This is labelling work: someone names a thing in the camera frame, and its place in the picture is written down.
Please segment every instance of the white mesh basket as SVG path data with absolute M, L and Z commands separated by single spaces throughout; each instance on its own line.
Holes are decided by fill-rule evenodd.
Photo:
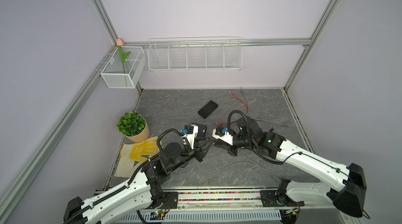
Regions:
M 151 42 L 148 64 L 151 71 L 240 70 L 240 40 Z
M 146 62 L 144 50 L 138 46 L 122 46 L 121 49 L 124 53 L 131 52 L 124 61 L 125 73 L 116 48 L 100 74 L 110 88 L 135 88 Z

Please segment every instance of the metal beam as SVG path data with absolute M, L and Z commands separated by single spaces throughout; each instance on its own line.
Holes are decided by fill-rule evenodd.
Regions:
M 177 44 L 179 41 L 163 41 L 164 44 Z M 183 41 L 205 43 L 209 41 Z M 269 38 L 269 39 L 242 39 L 241 46 L 269 46 L 269 45 L 309 45 L 309 38 Z M 149 48 L 149 42 L 125 42 L 124 46 L 142 46 Z
M 286 85 L 284 89 L 287 91 L 293 84 L 294 80 L 296 79 L 297 75 L 299 74 L 299 71 L 303 67 L 306 59 L 308 56 L 311 54 L 314 46 L 317 44 L 318 40 L 320 39 L 322 33 L 325 30 L 325 27 L 328 25 L 332 15 L 334 14 L 336 8 L 338 8 L 339 3 L 341 0 L 330 0 L 327 7 L 324 10 L 324 13 L 322 14 L 312 36 L 311 36 L 311 43 L 309 46 L 307 46 L 302 55 L 299 58 L 299 61 L 296 63 L 296 66 L 294 67 L 292 73 L 289 76 L 288 81 L 286 82 Z
M 115 28 L 113 27 L 112 22 L 110 21 L 109 16 L 107 15 L 107 12 L 103 6 L 103 3 L 101 0 L 89 0 L 94 7 L 94 10 L 102 23 L 107 35 L 110 38 L 110 41 L 112 42 L 113 45 L 116 43 L 116 39 L 118 38 L 117 33 L 115 31 Z
M 75 117 L 78 115 L 81 108 L 97 86 L 100 80 L 100 72 L 112 56 L 111 54 L 114 50 L 115 47 L 112 47 L 108 51 L 106 56 L 103 58 L 103 61 L 93 71 L 88 81 L 64 111 L 59 121 L 53 126 L 52 130 L 43 140 L 34 155 L 8 188 L 4 196 L 0 199 L 0 224 L 6 223 L 11 217 L 11 214 L 17 208 L 23 196 L 42 170 L 46 161 L 48 161 L 50 155 L 73 123 Z

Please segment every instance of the gray wall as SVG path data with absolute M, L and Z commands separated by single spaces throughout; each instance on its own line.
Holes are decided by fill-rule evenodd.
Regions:
M 290 95 L 318 154 L 364 168 L 364 209 L 400 223 L 402 0 L 343 0 Z
M 89 0 L 0 0 L 0 196 L 111 46 Z M 134 90 L 101 80 L 9 223 L 60 223 L 101 189 Z

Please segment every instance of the potted plant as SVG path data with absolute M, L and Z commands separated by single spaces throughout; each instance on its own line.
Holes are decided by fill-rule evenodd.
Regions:
M 139 143 L 149 138 L 147 121 L 138 111 L 126 112 L 118 121 L 117 128 L 129 140 Z

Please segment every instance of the wire basket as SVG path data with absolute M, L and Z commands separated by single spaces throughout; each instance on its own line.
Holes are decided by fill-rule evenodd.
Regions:
M 146 63 L 144 50 L 138 46 L 122 46 L 121 49 L 124 53 L 131 52 L 124 61 L 125 72 L 116 48 L 100 74 L 110 88 L 135 88 Z
M 148 64 L 151 71 L 240 70 L 240 39 L 209 41 L 149 40 Z

